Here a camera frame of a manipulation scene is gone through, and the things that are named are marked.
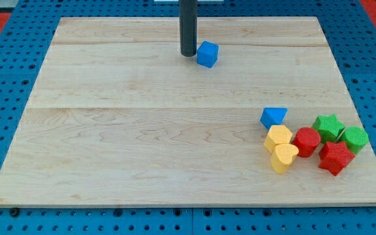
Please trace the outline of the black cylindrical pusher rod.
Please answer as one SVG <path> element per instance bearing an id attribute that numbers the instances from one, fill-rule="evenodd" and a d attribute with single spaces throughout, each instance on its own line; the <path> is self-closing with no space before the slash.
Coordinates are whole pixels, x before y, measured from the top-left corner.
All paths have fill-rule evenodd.
<path id="1" fill-rule="evenodd" d="M 197 0 L 179 0 L 180 50 L 185 57 L 196 54 Z"/>

